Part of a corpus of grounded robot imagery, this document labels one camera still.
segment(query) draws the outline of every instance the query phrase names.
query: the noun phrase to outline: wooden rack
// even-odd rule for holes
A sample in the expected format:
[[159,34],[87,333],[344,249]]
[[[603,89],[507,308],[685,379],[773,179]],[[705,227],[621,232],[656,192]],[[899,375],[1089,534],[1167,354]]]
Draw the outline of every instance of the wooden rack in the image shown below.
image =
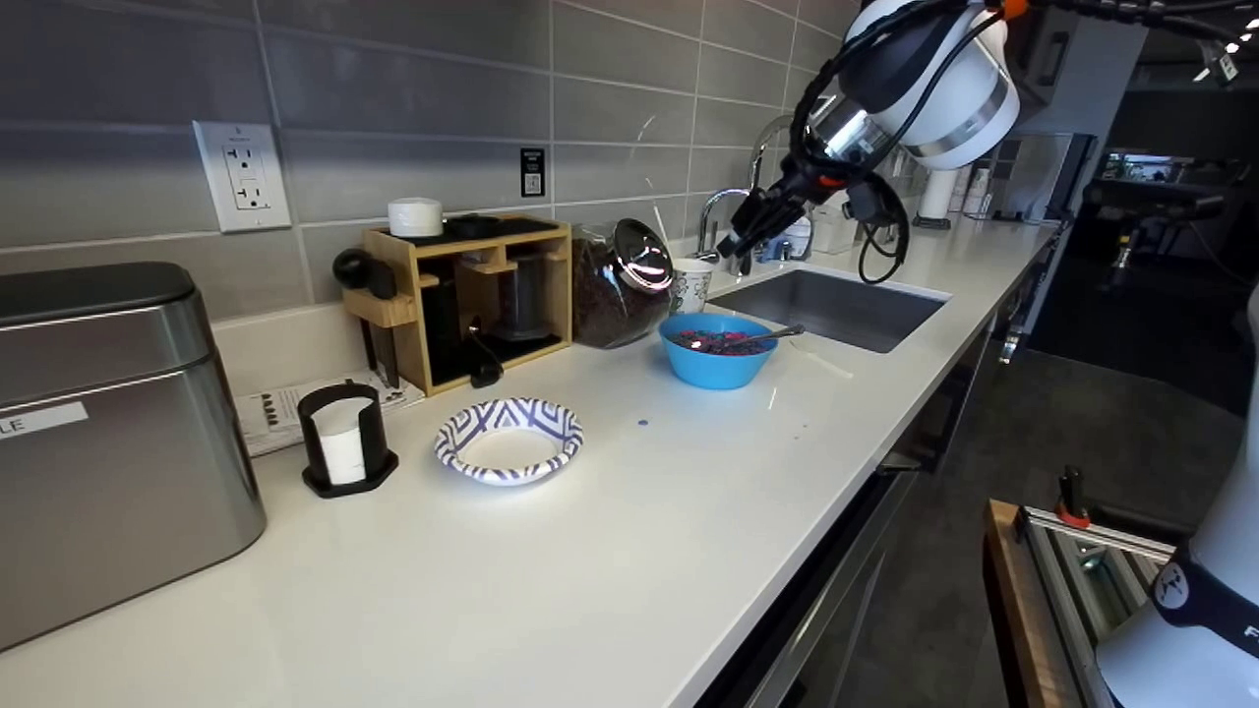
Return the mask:
[[[386,264],[397,278],[394,298],[340,289],[340,302],[353,320],[394,333],[394,363],[403,383],[423,395],[468,386],[462,371],[439,363],[439,341],[475,332],[496,352],[502,371],[553,354],[574,337],[574,289],[569,289],[569,227],[550,226],[537,232],[479,235],[479,241],[397,241],[388,232],[364,232],[363,249]],[[500,341],[502,289],[517,270],[521,257],[544,257],[544,324],[546,337]],[[457,302],[457,324],[445,316],[436,332],[436,294]]]

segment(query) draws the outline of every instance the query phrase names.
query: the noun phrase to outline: gray tile wall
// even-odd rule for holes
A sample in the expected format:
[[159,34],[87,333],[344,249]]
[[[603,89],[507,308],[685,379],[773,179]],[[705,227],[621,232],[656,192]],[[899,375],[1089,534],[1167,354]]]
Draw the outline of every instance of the gray tile wall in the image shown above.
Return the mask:
[[[679,241],[856,0],[7,0],[0,270],[171,261],[213,320],[325,302],[394,197]],[[190,123],[270,123],[294,226],[218,235]],[[550,156],[515,188],[517,144]]]

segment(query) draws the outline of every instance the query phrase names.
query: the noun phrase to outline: blue and white plate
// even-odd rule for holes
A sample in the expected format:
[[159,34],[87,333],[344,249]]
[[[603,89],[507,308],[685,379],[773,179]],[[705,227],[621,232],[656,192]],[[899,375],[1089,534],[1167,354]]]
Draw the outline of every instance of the blue and white plate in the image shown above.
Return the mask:
[[580,447],[569,409],[544,396],[479,400],[436,434],[436,459],[468,479],[517,488],[553,477]]

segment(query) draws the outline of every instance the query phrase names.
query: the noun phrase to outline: kitchen counter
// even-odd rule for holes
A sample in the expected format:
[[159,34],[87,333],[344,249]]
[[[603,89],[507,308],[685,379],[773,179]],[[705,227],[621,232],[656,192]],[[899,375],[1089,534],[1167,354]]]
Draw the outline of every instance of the kitchen counter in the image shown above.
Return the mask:
[[[799,333],[746,390],[705,395],[652,337],[569,346],[401,405],[401,467],[370,496],[314,501],[298,447],[260,455],[256,546],[0,654],[0,706],[693,706],[1043,243],[915,235],[892,289],[949,302],[892,354]],[[511,395],[574,409],[579,459],[521,493],[445,472],[436,425]]]

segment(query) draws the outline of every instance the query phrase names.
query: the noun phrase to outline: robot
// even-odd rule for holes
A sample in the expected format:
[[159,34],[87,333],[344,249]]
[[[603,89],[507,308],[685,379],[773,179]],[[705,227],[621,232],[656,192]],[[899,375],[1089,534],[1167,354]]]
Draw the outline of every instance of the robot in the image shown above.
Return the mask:
[[[1236,79],[1236,64],[1228,58],[1236,34],[1199,19],[1232,5],[1049,5],[1097,19],[1181,33],[1203,47],[1203,70]],[[1013,126],[1017,89],[1004,68],[1004,19],[1017,19],[1024,12],[1028,0],[866,5],[840,51],[822,64],[789,114],[789,151],[777,181],[740,203],[734,232],[718,252],[744,261],[760,241],[794,226],[806,203],[822,203],[845,188],[849,213],[866,232],[856,270],[866,285],[887,278],[907,252],[907,217],[873,171],[898,144],[907,144],[928,171],[955,171],[982,156]],[[878,249],[892,269],[870,276],[866,249]],[[1247,324],[1259,346],[1259,289],[1249,293]],[[1249,551],[1249,539],[1259,539],[1253,405],[1259,386],[1249,386],[1236,472],[1203,529],[1160,569],[1147,592],[1147,609],[1097,651],[1097,668],[1123,708],[1259,708],[1259,559]]]

